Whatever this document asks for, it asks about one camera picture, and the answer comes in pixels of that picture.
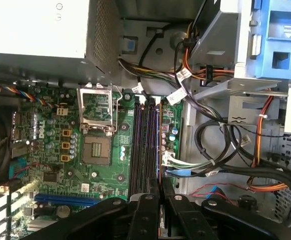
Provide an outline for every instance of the red wire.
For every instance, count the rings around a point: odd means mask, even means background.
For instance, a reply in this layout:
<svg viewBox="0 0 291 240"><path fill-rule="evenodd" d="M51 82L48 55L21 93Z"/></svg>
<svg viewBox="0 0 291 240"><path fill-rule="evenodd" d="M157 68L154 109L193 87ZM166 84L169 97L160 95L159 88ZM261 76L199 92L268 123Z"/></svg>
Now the red wire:
<svg viewBox="0 0 291 240"><path fill-rule="evenodd" d="M219 192L207 192L207 193L202 193L202 194L196 194L196 195L193 195L193 196L194 197L203 197L203 196L206 196L206 195L209 195L209 194L210 195L218 195L218 196L224 198L225 200L229 201L232 205L235 205L235 203L231 199L229 199L227 196L225 196L225 195L223 195L223 194L221 194Z"/></svg>
<svg viewBox="0 0 291 240"><path fill-rule="evenodd" d="M212 183L207 183L207 184L204 184L203 186L197 188L193 193L191 193L190 195L194 195L195 193L197 193L198 191L200 191L201 189L207 187L207 186L215 186L215 185L222 185L222 186L226 186L226 185L230 185L230 186L233 186L233 187L236 187L236 188L239 188L239 189L242 189L242 190L247 190L247 187L243 187L243 186L240 186L240 185L236 185L236 184L233 184L233 183L223 183L223 182L212 182Z"/></svg>

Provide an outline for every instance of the blue plastic tab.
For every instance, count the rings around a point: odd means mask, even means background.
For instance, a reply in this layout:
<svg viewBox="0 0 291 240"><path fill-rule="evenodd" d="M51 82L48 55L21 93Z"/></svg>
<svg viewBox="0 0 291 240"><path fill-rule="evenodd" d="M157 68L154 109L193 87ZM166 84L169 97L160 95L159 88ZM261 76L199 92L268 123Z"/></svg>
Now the blue plastic tab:
<svg viewBox="0 0 291 240"><path fill-rule="evenodd" d="M291 79L291 0L263 0L261 5L257 28L262 40L255 76Z"/></svg>

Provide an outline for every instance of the screw hole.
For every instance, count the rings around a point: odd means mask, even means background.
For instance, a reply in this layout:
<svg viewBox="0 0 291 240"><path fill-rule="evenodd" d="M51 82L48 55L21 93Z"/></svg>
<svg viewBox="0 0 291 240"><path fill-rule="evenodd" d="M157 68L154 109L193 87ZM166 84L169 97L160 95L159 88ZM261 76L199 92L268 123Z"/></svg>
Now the screw hole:
<svg viewBox="0 0 291 240"><path fill-rule="evenodd" d="M156 50L155 50L155 53L157 54L157 55L162 55L163 53L164 53L164 51L163 51L163 49L162 48L157 48Z"/></svg>

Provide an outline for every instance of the pci express slot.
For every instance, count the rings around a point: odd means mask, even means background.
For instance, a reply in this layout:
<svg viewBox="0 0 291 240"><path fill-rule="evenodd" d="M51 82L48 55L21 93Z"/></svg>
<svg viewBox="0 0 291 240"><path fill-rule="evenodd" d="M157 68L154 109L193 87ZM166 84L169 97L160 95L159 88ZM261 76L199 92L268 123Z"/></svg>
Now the pci express slot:
<svg viewBox="0 0 291 240"><path fill-rule="evenodd" d="M144 109L144 105L141 105L139 100L137 100L134 104L128 198L140 191L138 180L142 168L141 151L143 143Z"/></svg>
<svg viewBox="0 0 291 240"><path fill-rule="evenodd" d="M98 199L90 197L50 195L43 193L38 193L37 195L35 195L34 200L39 203L51 203L59 205L84 206L84 207L93 206L100 201Z"/></svg>
<svg viewBox="0 0 291 240"><path fill-rule="evenodd" d="M140 192L147 191L148 179L156 175L156 152L157 152L157 111L156 104L153 98L148 102L148 112L145 131L145 143L143 144L143 168L142 178L140 179Z"/></svg>

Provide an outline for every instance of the black connector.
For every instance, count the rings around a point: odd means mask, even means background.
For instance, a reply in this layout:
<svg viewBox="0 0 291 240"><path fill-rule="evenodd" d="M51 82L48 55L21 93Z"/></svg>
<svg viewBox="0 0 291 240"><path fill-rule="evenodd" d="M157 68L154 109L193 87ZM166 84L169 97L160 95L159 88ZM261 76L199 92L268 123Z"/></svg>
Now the black connector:
<svg viewBox="0 0 291 240"><path fill-rule="evenodd" d="M197 40L195 38L185 38L183 40L183 46L189 49L193 49L196 43L197 43Z"/></svg>

